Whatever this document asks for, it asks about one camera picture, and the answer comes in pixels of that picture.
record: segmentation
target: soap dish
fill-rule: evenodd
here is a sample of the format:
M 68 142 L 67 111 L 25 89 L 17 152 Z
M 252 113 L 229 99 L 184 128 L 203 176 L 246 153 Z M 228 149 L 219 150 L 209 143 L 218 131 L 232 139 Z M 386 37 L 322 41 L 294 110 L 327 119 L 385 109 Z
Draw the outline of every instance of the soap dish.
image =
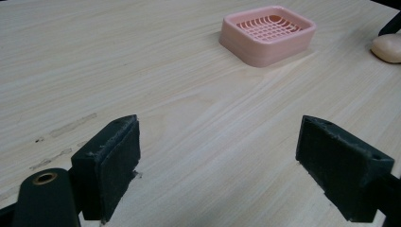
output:
M 265 67 L 307 49 L 316 25 L 279 6 L 224 17 L 219 42 L 245 63 Z

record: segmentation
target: light wood surface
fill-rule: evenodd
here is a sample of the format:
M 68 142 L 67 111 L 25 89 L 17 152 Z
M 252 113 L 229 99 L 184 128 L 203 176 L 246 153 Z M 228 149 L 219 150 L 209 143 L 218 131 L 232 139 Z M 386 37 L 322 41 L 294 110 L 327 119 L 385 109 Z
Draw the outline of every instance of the light wood surface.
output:
M 253 68 L 218 43 L 222 18 L 269 5 L 318 29 L 305 52 Z M 396 12 L 369 0 L 0 2 L 0 208 L 138 114 L 143 177 L 107 226 L 381 226 L 380 213 L 347 222 L 295 149 L 309 114 L 401 174 L 401 66 L 369 50 Z

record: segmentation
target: soap dish grid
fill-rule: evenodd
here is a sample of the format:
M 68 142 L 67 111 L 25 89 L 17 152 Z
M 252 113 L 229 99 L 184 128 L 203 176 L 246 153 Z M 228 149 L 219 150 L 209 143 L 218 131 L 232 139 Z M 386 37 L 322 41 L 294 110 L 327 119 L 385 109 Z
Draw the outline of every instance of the soap dish grid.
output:
M 261 42 L 270 41 L 302 30 L 291 21 L 277 15 L 256 18 L 236 25 Z

